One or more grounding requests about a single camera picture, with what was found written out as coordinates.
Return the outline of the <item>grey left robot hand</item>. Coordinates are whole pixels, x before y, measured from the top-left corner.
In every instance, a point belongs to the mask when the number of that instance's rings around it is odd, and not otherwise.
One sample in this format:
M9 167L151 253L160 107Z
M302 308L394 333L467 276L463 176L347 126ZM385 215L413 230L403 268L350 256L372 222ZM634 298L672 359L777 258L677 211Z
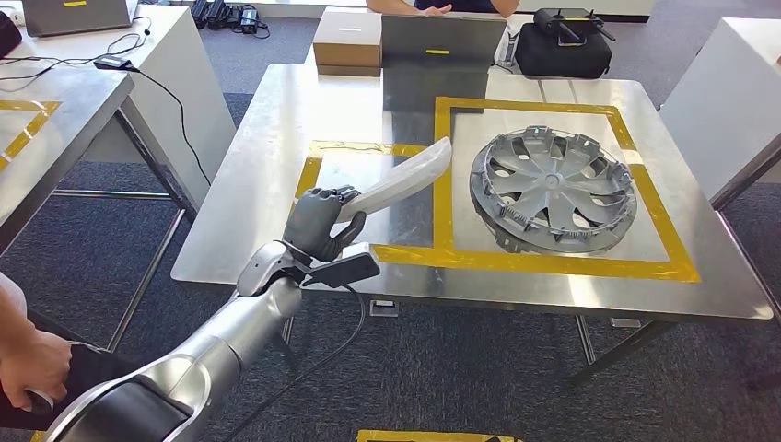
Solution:
M367 215L357 212L345 229L335 237L331 236L343 206L359 194L351 185L306 190L298 198L286 222L283 241L318 261L334 261L365 226Z

